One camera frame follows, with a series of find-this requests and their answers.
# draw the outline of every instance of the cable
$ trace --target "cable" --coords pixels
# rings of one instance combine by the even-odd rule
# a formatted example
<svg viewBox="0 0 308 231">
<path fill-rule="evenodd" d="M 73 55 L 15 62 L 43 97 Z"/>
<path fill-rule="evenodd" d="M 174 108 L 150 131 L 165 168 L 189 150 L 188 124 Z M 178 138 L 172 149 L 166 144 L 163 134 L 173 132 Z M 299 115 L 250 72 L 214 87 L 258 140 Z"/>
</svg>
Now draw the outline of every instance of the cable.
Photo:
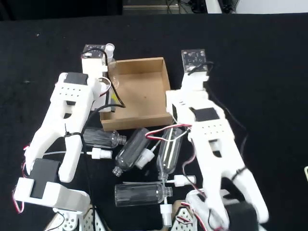
<svg viewBox="0 0 308 231">
<path fill-rule="evenodd" d="M 181 202 L 181 205 L 187 206 L 187 207 L 193 212 L 194 216 L 197 218 L 197 221 L 200 223 L 201 228 L 202 228 L 204 231 L 206 231 L 206 228 L 205 228 L 205 225 L 204 225 L 203 221 L 202 221 L 201 218 L 198 216 L 198 214 L 196 214 L 195 211 L 193 211 L 193 210 L 191 209 L 191 205 L 190 205 L 189 203 L 186 203 L 186 202 Z"/>
<path fill-rule="evenodd" d="M 244 148 L 245 148 L 245 144 L 246 144 L 247 139 L 248 139 L 248 133 L 244 137 L 244 139 L 242 141 L 242 144 L 241 144 L 241 147 L 240 147 L 240 154 L 241 154 L 241 156 L 243 156 L 243 154 L 244 154 Z"/>
<path fill-rule="evenodd" d="M 107 66 L 107 69 L 109 68 L 109 67 L 108 67 L 108 58 L 107 58 L 107 54 L 106 54 L 106 52 L 105 52 L 103 49 L 100 49 L 100 48 L 91 48 L 91 49 L 89 49 L 89 50 L 87 50 L 87 51 L 82 52 L 81 54 L 85 54 L 85 53 L 88 53 L 88 52 L 90 52 L 90 51 L 100 51 L 100 52 L 102 52 L 102 53 L 104 54 L 104 56 L 105 56 L 105 65 Z M 116 88 L 114 87 L 114 85 L 113 85 L 113 83 L 112 83 L 112 81 L 111 81 L 111 79 L 110 79 L 110 77 L 109 77 L 109 72 L 108 72 L 108 71 L 106 72 L 106 75 L 107 75 L 107 78 L 110 80 L 111 87 L 112 87 L 112 89 L 113 89 L 113 91 L 114 91 L 114 93 L 115 93 L 115 95 L 116 95 L 116 97 L 117 97 L 117 100 L 120 102 L 121 105 L 123 105 L 123 106 L 125 107 L 125 104 L 123 103 L 123 101 L 121 100 L 120 96 L 118 95 L 118 93 L 117 93 L 117 91 L 116 91 Z"/>
<path fill-rule="evenodd" d="M 13 200 L 13 204 L 14 204 L 14 207 L 15 207 L 16 212 L 17 212 L 18 214 L 21 214 L 21 213 L 24 211 L 25 203 L 22 201 L 22 202 L 21 202 L 21 208 L 19 207 L 17 201 L 16 201 L 15 198 L 14 198 L 15 190 L 16 190 L 16 186 L 15 186 L 15 188 L 12 190 L 12 200 Z"/>
<path fill-rule="evenodd" d="M 206 75 L 208 76 L 210 74 L 210 72 L 212 71 L 213 67 L 214 67 L 214 63 L 211 62 L 211 61 L 207 61 L 207 62 L 204 62 L 202 64 L 199 64 L 198 66 L 194 67 L 190 72 L 188 72 L 187 75 L 191 75 L 192 73 L 196 72 L 200 67 L 203 67 L 203 66 L 207 66 L 207 72 L 206 72 Z"/>
<path fill-rule="evenodd" d="M 91 113 L 91 115 L 88 116 L 88 119 L 86 120 L 84 126 L 83 126 L 83 129 L 80 133 L 80 137 L 81 137 L 81 142 L 82 142 L 82 149 L 83 149 L 83 153 L 84 153 L 84 160 L 85 160 L 85 170 L 86 170 L 86 175 L 87 175 L 87 180 L 88 180 L 88 187 L 89 187 L 89 193 L 90 193 L 90 198 L 92 200 L 92 210 L 93 210 L 93 231 L 95 231 L 95 206 L 94 206 L 94 202 L 93 202 L 93 195 L 92 195 L 92 188 L 91 188 L 91 183 L 90 183 L 90 178 L 89 178 L 89 169 L 88 169 L 88 164 L 87 164 L 87 150 L 86 150 L 86 143 L 83 139 L 83 134 L 86 130 L 86 127 L 89 123 L 89 121 L 94 117 L 94 115 L 96 113 L 98 113 L 100 110 L 104 109 L 104 108 L 107 108 L 107 107 L 122 107 L 122 108 L 125 108 L 125 104 L 123 103 L 123 101 L 121 100 L 120 96 L 118 95 L 117 91 L 116 91 L 116 88 L 114 87 L 110 77 L 109 77 L 109 70 L 108 70 L 108 59 L 107 59 L 107 54 L 106 52 L 103 50 L 103 49 L 99 49 L 99 48 L 92 48 L 92 49 L 89 49 L 87 51 L 84 51 L 82 52 L 81 54 L 85 54 L 85 53 L 88 53 L 90 51 L 100 51 L 104 54 L 105 56 L 105 65 L 107 66 L 107 72 L 106 72 L 106 75 L 107 75 L 107 78 L 110 80 L 110 83 L 111 83 L 111 87 L 118 99 L 118 101 L 120 102 L 120 104 L 115 104 L 115 103 L 111 103 L 111 104 L 106 104 L 106 105 L 103 105 L 99 108 L 97 108 L 95 111 L 93 111 L 93 113 Z"/>
<path fill-rule="evenodd" d="M 182 7 L 182 9 L 183 9 L 186 13 L 188 13 L 188 11 L 185 9 L 185 7 L 182 6 L 181 2 L 182 2 L 182 1 L 179 1 L 179 7 Z"/>
<path fill-rule="evenodd" d="M 230 117 L 244 130 L 247 131 L 246 127 L 241 124 L 241 122 L 230 112 L 230 110 L 216 97 L 216 95 L 213 93 L 213 91 L 211 90 L 211 88 L 209 87 L 209 85 L 207 83 L 205 83 L 205 88 L 208 89 L 208 91 L 211 93 L 212 98 L 215 99 L 215 101 L 218 102 L 218 104 L 220 104 L 220 106 L 227 111 L 227 113 L 230 115 Z"/>
<path fill-rule="evenodd" d="M 154 130 L 154 131 L 149 131 L 145 134 L 145 137 L 147 139 L 150 139 L 150 140 L 161 140 L 161 141 L 167 141 L 167 142 L 172 142 L 172 141 L 176 141 L 177 139 L 179 139 L 180 137 L 184 136 L 185 134 L 188 133 L 188 131 L 185 131 L 183 132 L 182 134 L 180 134 L 179 136 L 177 136 L 176 138 L 172 139 L 172 140 L 167 140 L 165 138 L 162 138 L 162 137 L 156 137 L 156 136 L 151 136 L 152 134 L 155 134 L 155 133 L 158 133 L 158 132 L 161 132 L 163 130 L 166 130 L 166 129 L 169 129 L 169 128 L 178 128 L 178 127 L 191 127 L 191 125 L 188 125 L 188 124 L 173 124 L 173 125 L 169 125 L 169 126 L 166 126 L 164 128 L 161 128 L 161 129 L 158 129 L 158 130 Z"/>
<path fill-rule="evenodd" d="M 183 165 L 182 165 L 182 172 L 183 172 L 183 175 L 185 176 L 185 178 L 186 178 L 186 179 L 189 181 L 189 183 L 193 186 L 193 188 L 196 189 L 196 190 L 206 199 L 205 193 L 204 193 L 203 191 L 201 191 L 200 189 L 198 189 L 198 188 L 195 186 L 195 184 L 188 178 L 188 176 L 187 176 L 186 173 L 185 173 L 185 166 L 188 165 L 188 164 L 190 164 L 190 163 L 191 163 L 192 161 L 194 161 L 195 158 L 196 158 L 196 152 L 195 152 L 195 150 L 194 150 L 194 144 L 193 144 L 193 142 L 192 142 L 192 145 L 193 145 L 193 155 L 192 155 L 192 157 L 191 157 L 190 159 L 188 159 L 187 161 L 185 161 L 185 162 L 183 163 Z"/>
<path fill-rule="evenodd" d="M 244 172 L 246 169 L 247 169 L 247 167 L 244 166 L 243 168 L 236 170 L 236 173 L 235 173 L 234 176 L 231 178 L 231 181 L 234 181 L 235 178 L 236 178 L 238 175 L 240 175 L 242 172 Z"/>
<path fill-rule="evenodd" d="M 102 97 L 103 95 L 105 95 L 109 91 L 109 89 L 111 87 L 111 81 L 106 77 L 100 77 L 100 79 L 105 79 L 109 83 L 107 90 L 100 94 L 100 97 Z"/>
<path fill-rule="evenodd" d="M 172 13 L 171 9 L 170 9 L 170 5 L 174 2 L 174 0 L 172 0 L 169 4 L 168 4 L 168 0 L 166 0 L 166 5 L 167 5 L 167 12 Z"/>
<path fill-rule="evenodd" d="M 57 229 L 57 228 L 59 228 L 59 227 L 61 227 L 61 226 L 63 225 L 63 223 L 64 223 L 64 221 L 65 221 L 65 217 L 63 216 L 63 214 L 61 214 L 61 213 L 59 213 L 59 212 L 57 212 L 57 214 L 60 214 L 60 215 L 63 217 L 62 223 L 61 223 L 60 225 L 58 225 L 57 227 L 54 227 L 54 228 L 52 228 L 52 229 L 48 229 L 48 230 L 45 230 L 45 231 L 55 230 L 55 229 Z"/>
<path fill-rule="evenodd" d="M 231 119 L 238 125 L 240 126 L 245 132 L 246 135 L 242 141 L 241 147 L 240 147 L 240 155 L 243 158 L 243 154 L 244 154 L 244 148 L 245 148 L 245 144 L 246 141 L 248 139 L 248 131 L 247 128 L 231 113 L 231 111 L 216 97 L 216 95 L 213 93 L 213 91 L 211 90 L 211 88 L 209 87 L 209 85 L 204 82 L 205 88 L 208 90 L 208 92 L 211 94 L 211 97 L 223 108 L 223 110 L 225 110 L 229 116 L 231 117 Z"/>
</svg>

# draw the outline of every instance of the robotic arm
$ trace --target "robotic arm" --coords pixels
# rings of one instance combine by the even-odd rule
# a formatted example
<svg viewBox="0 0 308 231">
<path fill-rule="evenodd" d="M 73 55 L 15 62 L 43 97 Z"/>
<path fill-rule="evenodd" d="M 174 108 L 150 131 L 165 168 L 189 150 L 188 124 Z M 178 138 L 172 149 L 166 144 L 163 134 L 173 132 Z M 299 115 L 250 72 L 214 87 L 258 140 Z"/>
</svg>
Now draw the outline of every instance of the robotic arm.
<svg viewBox="0 0 308 231">
<path fill-rule="evenodd" d="M 204 50 L 182 52 L 184 77 L 180 90 L 166 92 L 167 112 L 177 123 L 190 124 L 188 139 L 203 176 L 203 202 L 197 190 L 188 193 L 186 200 L 203 220 L 207 230 L 258 230 L 269 213 L 252 173 L 245 167 L 234 142 L 234 134 L 224 111 L 208 99 L 203 82 L 208 80 L 204 69 Z M 225 206 L 220 196 L 221 178 L 229 178 L 241 191 L 246 202 Z M 249 224 L 243 227 L 245 216 Z"/>
<path fill-rule="evenodd" d="M 92 103 L 100 95 L 98 80 L 79 73 L 62 73 L 51 96 L 51 104 L 42 126 L 26 149 L 26 169 L 29 178 L 19 178 L 14 197 L 18 201 L 68 209 L 84 213 L 90 204 L 89 195 L 56 183 L 70 182 L 76 171 L 82 143 L 81 133 Z M 65 137 L 66 153 L 62 164 L 42 159 L 47 149 L 59 138 Z"/>
</svg>

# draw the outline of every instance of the black wire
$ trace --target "black wire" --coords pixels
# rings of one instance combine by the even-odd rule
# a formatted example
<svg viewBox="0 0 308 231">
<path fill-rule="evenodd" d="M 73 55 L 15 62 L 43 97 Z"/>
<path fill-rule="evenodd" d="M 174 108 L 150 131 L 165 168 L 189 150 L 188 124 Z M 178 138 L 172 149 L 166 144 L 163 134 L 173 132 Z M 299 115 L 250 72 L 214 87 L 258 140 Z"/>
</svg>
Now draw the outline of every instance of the black wire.
<svg viewBox="0 0 308 231">
<path fill-rule="evenodd" d="M 48 229 L 48 230 L 45 230 L 45 231 L 51 231 L 51 230 L 55 230 L 57 228 L 59 228 L 61 225 L 63 225 L 64 221 L 65 221 L 65 217 L 63 216 L 63 214 L 59 213 L 59 212 L 56 212 L 56 214 L 60 214 L 62 217 L 63 217 L 63 221 L 60 225 L 58 225 L 57 227 L 54 227 L 52 229 Z"/>
<path fill-rule="evenodd" d="M 179 6 L 179 14 L 181 14 L 181 3 L 180 3 L 180 0 L 178 0 L 178 6 Z"/>
<path fill-rule="evenodd" d="M 100 51 L 104 54 L 105 56 L 105 65 L 107 66 L 107 70 L 108 70 L 108 59 L 107 59 L 107 54 L 106 52 L 103 50 L 103 49 L 100 49 L 100 48 L 92 48 L 92 49 L 89 49 L 87 51 L 84 51 L 82 52 L 81 54 L 85 54 L 85 53 L 88 53 L 90 51 Z M 88 188 L 89 188 L 89 194 L 90 194 L 90 199 L 91 199 L 91 202 L 92 202 L 92 210 L 93 210 L 93 215 L 92 215 L 92 222 L 93 222 L 93 231 L 95 231 L 96 227 L 95 227 L 95 205 L 94 205 L 94 201 L 93 201 L 93 193 L 92 193 L 92 187 L 91 187 L 91 181 L 90 181 L 90 177 L 89 177 L 89 168 L 88 168 L 88 161 L 87 161 L 87 148 L 86 148 L 86 143 L 84 141 L 84 138 L 83 138 L 83 134 L 86 130 L 86 127 L 89 123 L 89 121 L 94 117 L 95 114 L 97 114 L 100 110 L 104 109 L 104 108 L 107 108 L 107 107 L 122 107 L 122 108 L 125 108 L 125 104 L 123 103 L 123 101 L 121 100 L 121 98 L 119 97 L 110 77 L 109 77 L 109 72 L 107 71 L 106 72 L 106 76 L 107 78 L 110 80 L 110 83 L 111 83 L 111 87 L 118 99 L 118 101 L 121 103 L 121 104 L 115 104 L 115 103 L 111 103 L 111 104 L 106 104 L 106 105 L 103 105 L 99 108 L 97 108 L 95 111 L 93 111 L 93 113 L 91 113 L 91 115 L 88 116 L 88 119 L 86 120 L 84 126 L 83 126 L 83 129 L 80 133 L 80 138 L 81 138 L 81 142 L 82 142 L 82 150 L 83 150 L 83 154 L 84 154 L 84 160 L 85 160 L 85 170 L 86 170 L 86 176 L 87 176 L 87 181 L 88 181 Z"/>
<path fill-rule="evenodd" d="M 210 74 L 210 72 L 212 71 L 213 67 L 214 67 L 214 63 L 211 62 L 211 61 L 206 61 L 196 67 L 194 67 L 190 72 L 188 72 L 188 75 L 190 76 L 192 73 L 196 72 L 200 67 L 203 67 L 203 66 L 207 66 L 207 72 L 206 72 L 206 75 L 208 76 Z"/>
<path fill-rule="evenodd" d="M 166 0 L 166 5 L 167 5 L 167 12 L 169 11 L 172 14 L 172 11 L 170 9 L 170 5 L 174 2 L 174 0 L 172 0 L 169 4 L 168 4 L 168 0 Z"/>
<path fill-rule="evenodd" d="M 85 53 L 88 53 L 88 52 L 90 52 L 90 51 L 100 51 L 100 52 L 102 52 L 102 53 L 104 54 L 104 56 L 105 56 L 105 65 L 106 65 L 107 68 L 108 68 L 108 58 L 107 58 L 107 54 L 106 54 L 106 52 L 105 52 L 103 49 L 100 49 L 100 48 L 91 48 L 91 49 L 89 49 L 89 50 L 87 50 L 87 51 L 82 52 L 81 54 L 85 54 Z M 112 81 L 111 81 L 111 79 L 110 79 L 110 77 L 109 77 L 109 71 L 106 72 L 106 75 L 107 75 L 107 78 L 110 80 L 111 87 L 112 87 L 112 89 L 113 89 L 113 91 L 114 91 L 114 93 L 115 93 L 115 95 L 116 95 L 116 97 L 117 97 L 117 100 L 120 102 L 121 105 L 123 105 L 123 106 L 125 107 L 125 104 L 123 103 L 123 101 L 121 100 L 120 96 L 118 95 L 118 93 L 117 93 L 117 91 L 116 91 L 116 88 L 114 87 L 114 85 L 113 85 L 113 83 L 112 83 Z"/>
<path fill-rule="evenodd" d="M 248 133 L 244 137 L 244 139 L 242 141 L 242 144 L 241 144 L 241 147 L 240 147 L 240 154 L 241 154 L 241 156 L 243 156 L 243 154 L 244 154 L 244 148 L 245 148 L 245 144 L 246 144 L 247 139 L 248 139 Z"/>
<path fill-rule="evenodd" d="M 240 175 L 242 172 L 244 172 L 246 169 L 247 169 L 247 167 L 244 166 L 243 168 L 236 170 L 236 173 L 235 173 L 234 176 L 231 178 L 231 180 L 234 181 L 235 178 L 236 178 L 238 175 Z"/>
<path fill-rule="evenodd" d="M 211 97 L 218 103 L 220 104 L 220 106 L 227 111 L 227 113 L 229 114 L 229 116 L 233 119 L 233 121 L 235 123 L 237 123 L 238 126 L 240 126 L 245 132 L 246 135 L 242 141 L 241 147 L 240 147 L 240 154 L 243 158 L 243 154 L 244 154 L 244 148 L 245 148 L 245 144 L 246 141 L 248 139 L 248 132 L 247 132 L 247 128 L 231 113 L 231 111 L 216 97 L 216 95 L 213 93 L 213 91 L 211 90 L 211 88 L 209 87 L 209 85 L 204 82 L 205 88 L 208 90 L 208 92 L 211 94 Z"/>
<path fill-rule="evenodd" d="M 184 10 L 186 13 L 188 13 L 188 11 L 185 9 L 185 7 L 182 6 L 182 4 L 180 3 L 180 1 L 179 1 L 179 6 L 181 6 L 181 7 L 183 8 L 183 10 Z"/>
<path fill-rule="evenodd" d="M 216 97 L 216 95 L 213 93 L 213 91 L 211 90 L 211 88 L 209 87 L 209 85 L 207 83 L 205 83 L 205 88 L 208 89 L 208 91 L 211 94 L 211 97 L 218 102 L 218 104 L 220 104 L 220 106 L 227 111 L 227 113 L 230 115 L 230 117 L 238 124 L 238 126 L 240 126 L 244 131 L 247 131 L 246 127 L 241 124 L 241 122 L 230 112 L 230 110 Z"/>
<path fill-rule="evenodd" d="M 210 217 L 211 217 L 211 214 L 212 214 L 212 209 L 210 208 L 210 211 L 209 211 L 209 214 L 208 214 L 208 219 L 207 219 L 207 223 L 209 225 L 209 227 L 212 229 L 212 230 L 215 230 L 211 224 L 210 224 Z"/>
</svg>

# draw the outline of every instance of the red wire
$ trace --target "red wire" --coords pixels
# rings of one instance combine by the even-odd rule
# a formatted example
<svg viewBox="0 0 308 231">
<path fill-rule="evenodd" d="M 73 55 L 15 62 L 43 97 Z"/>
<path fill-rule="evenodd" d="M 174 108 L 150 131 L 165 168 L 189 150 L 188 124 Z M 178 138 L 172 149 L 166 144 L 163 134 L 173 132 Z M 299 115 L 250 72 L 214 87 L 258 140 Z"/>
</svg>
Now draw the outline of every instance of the red wire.
<svg viewBox="0 0 308 231">
<path fill-rule="evenodd" d="M 169 126 L 166 126 L 164 128 L 161 128 L 161 129 L 158 129 L 158 130 L 154 130 L 154 131 L 150 131 L 148 133 L 145 134 L 145 137 L 147 139 L 150 139 L 150 140 L 161 140 L 162 138 L 161 137 L 149 137 L 150 135 L 153 135 L 155 133 L 158 133 L 158 132 L 161 132 L 165 129 L 169 129 L 169 128 L 178 128 L 178 127 L 191 127 L 191 125 L 189 124 L 174 124 L 174 125 L 169 125 Z"/>
</svg>

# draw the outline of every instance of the perforated metal plate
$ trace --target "perforated metal plate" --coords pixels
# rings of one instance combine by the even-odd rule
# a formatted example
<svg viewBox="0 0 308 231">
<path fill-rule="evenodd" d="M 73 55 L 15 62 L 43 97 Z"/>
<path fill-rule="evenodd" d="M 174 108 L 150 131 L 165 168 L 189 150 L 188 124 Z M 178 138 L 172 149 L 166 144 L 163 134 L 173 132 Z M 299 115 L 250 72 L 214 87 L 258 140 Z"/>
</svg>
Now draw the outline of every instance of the perforated metal plate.
<svg viewBox="0 0 308 231">
<path fill-rule="evenodd" d="M 191 217 L 190 213 L 188 212 L 187 208 L 180 208 L 178 211 L 177 216 L 180 216 L 186 220 L 193 222 L 193 218 Z M 181 224 L 178 222 L 177 219 L 174 220 L 173 226 L 171 231 L 194 231 L 193 224 Z"/>
</svg>

